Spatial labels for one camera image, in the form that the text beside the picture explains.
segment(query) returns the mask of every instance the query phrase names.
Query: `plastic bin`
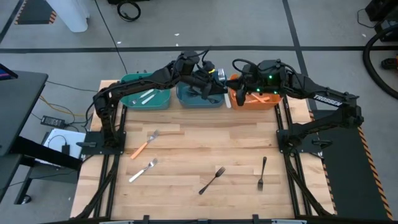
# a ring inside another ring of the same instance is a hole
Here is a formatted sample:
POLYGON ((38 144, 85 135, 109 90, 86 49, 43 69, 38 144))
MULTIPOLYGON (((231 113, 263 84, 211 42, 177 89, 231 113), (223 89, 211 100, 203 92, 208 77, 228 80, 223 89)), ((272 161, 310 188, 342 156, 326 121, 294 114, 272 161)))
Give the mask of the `plastic bin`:
MULTIPOLYGON (((136 80, 139 77, 147 77, 149 75, 151 75, 151 73, 128 74, 125 75, 121 81, 136 80)), ((120 100, 120 102, 132 110, 166 110, 169 108, 170 90, 154 90, 152 93, 149 93, 140 99, 139 97, 145 92, 146 91, 125 96, 120 100), (155 96, 143 105, 142 102, 153 94, 155 94, 155 96)))
MULTIPOLYGON (((213 73, 215 78, 218 78, 218 72, 213 73)), ((179 82, 176 87, 177 98, 184 108, 218 108, 224 103, 224 95, 211 95, 209 98, 214 99, 217 103, 212 103, 209 100, 204 100, 201 95, 192 96, 188 93, 190 86, 186 83, 179 82)), ((201 93, 197 88, 193 88, 195 91, 201 93)))
MULTIPOLYGON (((230 79, 238 78, 238 74, 231 75, 230 79)), ((236 92, 232 89, 229 89, 228 95, 229 99, 231 100, 231 106, 235 110, 269 110, 272 109, 275 105, 277 105, 281 101, 281 97, 276 94, 268 94, 264 93, 260 96, 258 93, 252 93, 253 95, 260 97, 260 98, 269 98, 264 103, 258 101, 255 96, 246 95, 246 100, 243 106, 238 106, 236 102, 235 95, 236 92)))

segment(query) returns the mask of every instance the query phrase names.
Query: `computer monitor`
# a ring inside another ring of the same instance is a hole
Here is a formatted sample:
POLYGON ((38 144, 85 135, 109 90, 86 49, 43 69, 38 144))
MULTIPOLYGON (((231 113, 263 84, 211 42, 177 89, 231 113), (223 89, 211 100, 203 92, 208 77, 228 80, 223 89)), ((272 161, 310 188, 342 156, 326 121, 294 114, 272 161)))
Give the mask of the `computer monitor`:
POLYGON ((0 81, 13 78, 18 78, 18 75, 0 63, 0 81))

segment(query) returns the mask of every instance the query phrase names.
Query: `chair wheel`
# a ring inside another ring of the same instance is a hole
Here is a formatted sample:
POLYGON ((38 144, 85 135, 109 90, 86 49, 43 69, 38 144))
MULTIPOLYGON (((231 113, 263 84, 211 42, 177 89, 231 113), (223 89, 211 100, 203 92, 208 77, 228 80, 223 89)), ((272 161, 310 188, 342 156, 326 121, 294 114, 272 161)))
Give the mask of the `chair wheel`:
POLYGON ((25 195, 24 200, 22 201, 21 205, 29 203, 32 198, 29 195, 25 195))

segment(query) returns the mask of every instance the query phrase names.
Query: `orange-handled knife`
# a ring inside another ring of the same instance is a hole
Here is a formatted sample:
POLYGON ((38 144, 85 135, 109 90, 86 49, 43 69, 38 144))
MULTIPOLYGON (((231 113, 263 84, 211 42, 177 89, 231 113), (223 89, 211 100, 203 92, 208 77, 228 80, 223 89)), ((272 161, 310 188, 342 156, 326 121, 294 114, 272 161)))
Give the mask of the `orange-handled knife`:
POLYGON ((139 149, 137 149, 131 156, 130 159, 135 159, 138 154, 141 153, 142 150, 145 149, 145 147, 150 143, 152 140, 154 140, 157 136, 159 135, 159 130, 156 130, 148 139, 147 142, 145 142, 139 149))

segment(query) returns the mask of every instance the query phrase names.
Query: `black mat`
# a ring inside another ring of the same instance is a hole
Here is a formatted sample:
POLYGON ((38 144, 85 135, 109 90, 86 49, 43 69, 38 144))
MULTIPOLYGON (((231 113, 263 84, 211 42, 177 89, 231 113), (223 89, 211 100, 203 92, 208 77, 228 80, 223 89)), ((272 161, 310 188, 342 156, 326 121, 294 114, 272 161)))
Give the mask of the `black mat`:
MULTIPOLYGON (((315 119, 333 111, 313 111, 315 119)), ((319 132, 332 140, 323 150, 324 167, 339 217, 389 220, 392 218, 376 168, 360 129, 335 128, 319 132)))
POLYGON ((45 0, 25 0, 16 18, 16 25, 53 24, 57 14, 45 0))

